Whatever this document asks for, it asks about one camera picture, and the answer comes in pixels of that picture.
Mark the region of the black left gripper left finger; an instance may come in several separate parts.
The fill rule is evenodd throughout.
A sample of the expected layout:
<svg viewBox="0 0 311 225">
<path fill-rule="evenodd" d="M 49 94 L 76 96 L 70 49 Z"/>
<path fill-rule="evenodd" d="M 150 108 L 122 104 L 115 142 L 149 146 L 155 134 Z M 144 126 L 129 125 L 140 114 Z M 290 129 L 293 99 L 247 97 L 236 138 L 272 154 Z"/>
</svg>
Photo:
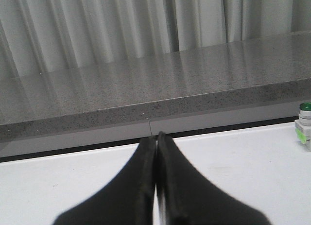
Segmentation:
<svg viewBox="0 0 311 225">
<path fill-rule="evenodd" d="M 142 138 L 121 171 L 100 191 L 57 217 L 56 225 L 151 225 L 156 139 Z"/>
</svg>

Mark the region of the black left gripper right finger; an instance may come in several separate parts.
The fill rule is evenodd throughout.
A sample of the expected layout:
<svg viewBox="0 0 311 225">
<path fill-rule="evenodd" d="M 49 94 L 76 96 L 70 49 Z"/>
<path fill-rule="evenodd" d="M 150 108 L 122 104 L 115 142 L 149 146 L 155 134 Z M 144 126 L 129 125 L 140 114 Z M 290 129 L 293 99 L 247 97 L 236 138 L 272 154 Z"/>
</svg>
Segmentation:
<svg viewBox="0 0 311 225">
<path fill-rule="evenodd" d="M 207 180 L 173 139 L 160 132 L 157 144 L 157 196 L 163 225 L 268 225 L 260 211 Z"/>
</svg>

